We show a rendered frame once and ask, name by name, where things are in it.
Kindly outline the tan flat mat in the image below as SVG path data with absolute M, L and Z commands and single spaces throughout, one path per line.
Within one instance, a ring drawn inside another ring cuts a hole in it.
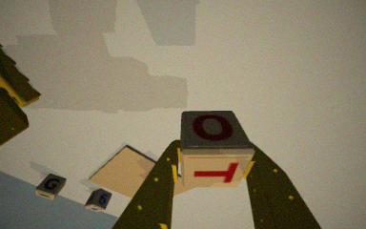
M 101 167 L 89 181 L 132 198 L 157 161 L 140 153 L 128 144 Z M 184 187 L 181 175 L 174 183 L 173 195 L 195 187 Z

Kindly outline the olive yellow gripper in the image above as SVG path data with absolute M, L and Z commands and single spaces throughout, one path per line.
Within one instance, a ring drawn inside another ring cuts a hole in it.
M 252 143 L 252 142 L 251 142 Z M 321 229 L 287 174 L 252 143 L 246 178 L 254 229 Z M 171 229 L 180 139 L 157 160 L 112 229 Z

